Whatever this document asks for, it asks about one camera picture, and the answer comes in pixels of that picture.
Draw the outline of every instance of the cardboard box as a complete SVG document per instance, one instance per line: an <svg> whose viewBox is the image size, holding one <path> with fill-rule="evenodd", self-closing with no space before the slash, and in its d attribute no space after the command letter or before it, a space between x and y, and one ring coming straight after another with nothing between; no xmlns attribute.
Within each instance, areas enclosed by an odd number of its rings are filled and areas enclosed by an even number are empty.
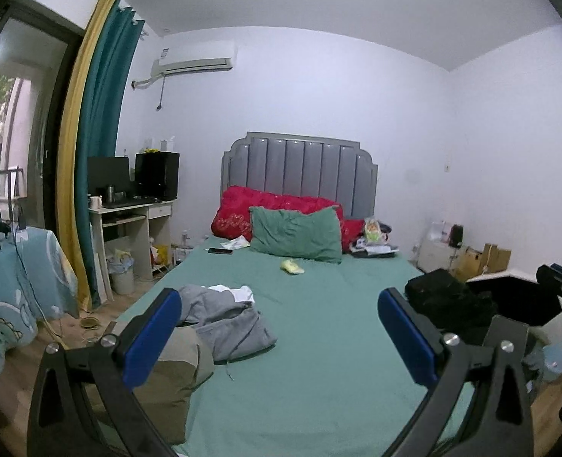
<svg viewBox="0 0 562 457"><path fill-rule="evenodd" d="M460 257L453 275L457 280L467 281L474 276L483 275L484 273L504 271L509 266L510 258L511 251L499 249L496 244L486 244L483 252L467 248Z"/></svg>
<svg viewBox="0 0 562 457"><path fill-rule="evenodd" d="M478 276L480 261L482 258L482 253L468 247L465 253L459 258L459 263L456 269L453 271L453 275L457 280L467 281L474 276Z"/></svg>
<svg viewBox="0 0 562 457"><path fill-rule="evenodd" d="M511 251L508 249L499 249L496 244L484 245L484 252L482 252L479 263L478 275L505 271L509 266L510 258Z"/></svg>

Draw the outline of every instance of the power cord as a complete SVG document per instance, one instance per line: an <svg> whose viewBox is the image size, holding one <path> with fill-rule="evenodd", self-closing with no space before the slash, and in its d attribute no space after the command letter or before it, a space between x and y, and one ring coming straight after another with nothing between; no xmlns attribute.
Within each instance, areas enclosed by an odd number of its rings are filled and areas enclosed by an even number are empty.
<svg viewBox="0 0 562 457"><path fill-rule="evenodd" d="M51 338L56 341L59 342L61 344L61 346L64 349L69 349L69 347L67 346L66 343L64 343L63 341L63 335L58 334L56 331L54 331L53 327L51 326L51 324L48 322L48 320L46 319L46 316L44 314L44 310L42 310L42 306L40 305L40 302L38 302L37 297L35 296L35 289L33 288L33 284L31 282L31 280L29 279L29 275L27 274L27 268L25 267L25 263L23 261L23 256L21 256L21 253L18 251L18 244L17 244L17 232L18 232L18 224L15 227L15 231L14 231L14 245L15 245L15 251L17 252L17 257L19 259L19 261L21 262L21 266L23 267L23 273L25 274L25 278L27 279L27 282L29 283L29 287L31 288L31 292L32 292L32 296L33 296L33 300L35 301L35 304L38 306L38 310L40 311L40 314L42 316L42 320L44 322L44 328L46 329L46 331L48 332L48 334L51 336ZM19 284L19 286L21 287L21 292L23 293L23 295L25 295L25 290L23 290L23 286L21 285L21 281L20 281L20 277L18 274L18 271L16 273L17 276L17 283ZM61 328L61 332L63 333L63 329L61 327L61 318L59 318L59 327Z"/></svg>

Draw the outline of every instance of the air conditioner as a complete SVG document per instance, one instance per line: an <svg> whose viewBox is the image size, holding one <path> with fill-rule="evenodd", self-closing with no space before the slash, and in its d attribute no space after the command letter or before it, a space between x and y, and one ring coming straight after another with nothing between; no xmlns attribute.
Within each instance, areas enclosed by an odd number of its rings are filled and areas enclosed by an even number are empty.
<svg viewBox="0 0 562 457"><path fill-rule="evenodd" d="M154 61L152 77L180 72L228 70L236 62L233 41L208 41L164 48Z"/></svg>

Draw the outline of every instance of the small speaker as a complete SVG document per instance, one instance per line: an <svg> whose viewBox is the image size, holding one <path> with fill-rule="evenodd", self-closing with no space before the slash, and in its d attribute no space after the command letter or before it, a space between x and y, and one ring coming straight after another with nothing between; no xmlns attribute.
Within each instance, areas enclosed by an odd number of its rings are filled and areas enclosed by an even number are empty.
<svg viewBox="0 0 562 457"><path fill-rule="evenodd" d="M137 194L163 201L177 198L179 153L137 153L135 184Z"/></svg>
<svg viewBox="0 0 562 457"><path fill-rule="evenodd" d="M459 248L463 245L463 226L462 225L452 225L450 229L450 237L447 241L450 247Z"/></svg>

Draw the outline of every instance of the bedside table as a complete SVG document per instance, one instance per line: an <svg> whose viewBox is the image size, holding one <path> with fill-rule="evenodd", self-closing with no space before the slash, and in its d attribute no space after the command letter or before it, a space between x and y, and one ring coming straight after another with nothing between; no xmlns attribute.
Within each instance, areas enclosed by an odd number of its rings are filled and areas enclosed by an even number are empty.
<svg viewBox="0 0 562 457"><path fill-rule="evenodd" d="M452 270L458 265L459 257L465 252L465 247L456 249L444 242L429 241L425 239L420 245L417 266L425 273L438 268Z"/></svg>

